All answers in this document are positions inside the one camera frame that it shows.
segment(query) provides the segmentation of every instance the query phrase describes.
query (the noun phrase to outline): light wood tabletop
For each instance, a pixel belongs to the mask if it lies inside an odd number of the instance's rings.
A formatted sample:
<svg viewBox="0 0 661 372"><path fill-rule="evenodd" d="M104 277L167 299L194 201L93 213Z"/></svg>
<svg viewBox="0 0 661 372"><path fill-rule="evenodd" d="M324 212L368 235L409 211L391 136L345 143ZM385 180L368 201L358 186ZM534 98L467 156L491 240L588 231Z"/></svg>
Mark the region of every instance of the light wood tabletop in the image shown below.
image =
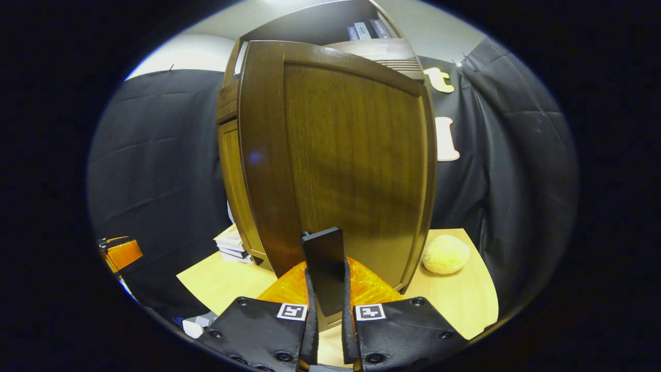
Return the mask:
<svg viewBox="0 0 661 372"><path fill-rule="evenodd" d="M418 264L405 293L422 296L467 340L498 320L498 298L491 276L463 229L429 230L426 244L448 234L466 243L469 261L457 273L439 275ZM240 296L257 298L276 281L273 272L249 263L225 261L216 252L177 275L186 288L216 314L222 314ZM319 334L318 363L349 367L342 360L341 327Z"/></svg>

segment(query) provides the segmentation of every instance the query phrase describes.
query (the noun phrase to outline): orange plastic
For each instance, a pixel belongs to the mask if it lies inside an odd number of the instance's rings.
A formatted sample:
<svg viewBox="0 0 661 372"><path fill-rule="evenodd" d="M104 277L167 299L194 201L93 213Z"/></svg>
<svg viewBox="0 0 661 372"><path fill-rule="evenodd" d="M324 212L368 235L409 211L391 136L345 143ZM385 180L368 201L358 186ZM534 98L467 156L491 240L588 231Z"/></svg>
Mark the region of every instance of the orange plastic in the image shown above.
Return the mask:
<svg viewBox="0 0 661 372"><path fill-rule="evenodd" d="M404 296L388 285L362 263L347 257L351 270L351 309L356 305L377 304L403 300ZM307 304L305 261L291 268L267 288L258 300Z"/></svg>

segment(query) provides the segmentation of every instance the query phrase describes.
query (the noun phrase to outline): wooden cabinet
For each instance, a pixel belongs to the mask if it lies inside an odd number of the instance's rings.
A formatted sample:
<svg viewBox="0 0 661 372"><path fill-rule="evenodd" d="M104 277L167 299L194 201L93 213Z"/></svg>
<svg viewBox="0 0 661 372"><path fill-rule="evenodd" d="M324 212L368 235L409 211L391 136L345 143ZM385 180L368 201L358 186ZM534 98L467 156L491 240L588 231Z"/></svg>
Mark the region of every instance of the wooden cabinet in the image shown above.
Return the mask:
<svg viewBox="0 0 661 372"><path fill-rule="evenodd" d="M340 11L347 7L359 20L388 22L365 0L283 18L305 26L320 14L336 14L346 34L354 19ZM236 79L226 73L219 92L222 172L244 244L281 276L304 260L302 232L337 226L348 256L405 289L429 229L436 181L426 90L412 78L414 63L396 62L417 59L406 54L410 47L401 38L349 42L337 40L339 32L333 38L332 30L315 36L284 25L275 20L237 41L227 71L234 70L242 40L249 40L240 73ZM301 36L273 40L291 35ZM336 48L311 43L315 37Z"/></svg>

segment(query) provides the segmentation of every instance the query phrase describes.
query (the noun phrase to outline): white wall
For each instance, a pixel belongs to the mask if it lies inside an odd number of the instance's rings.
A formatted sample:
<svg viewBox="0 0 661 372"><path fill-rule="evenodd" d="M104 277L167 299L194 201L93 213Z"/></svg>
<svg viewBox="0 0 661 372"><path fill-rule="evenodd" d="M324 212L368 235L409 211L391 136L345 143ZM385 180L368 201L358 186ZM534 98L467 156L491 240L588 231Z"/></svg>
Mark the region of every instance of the white wall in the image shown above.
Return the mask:
<svg viewBox="0 0 661 372"><path fill-rule="evenodd" d="M126 80L154 71L213 70L225 71L234 40L206 34L180 34L152 52Z"/></svg>

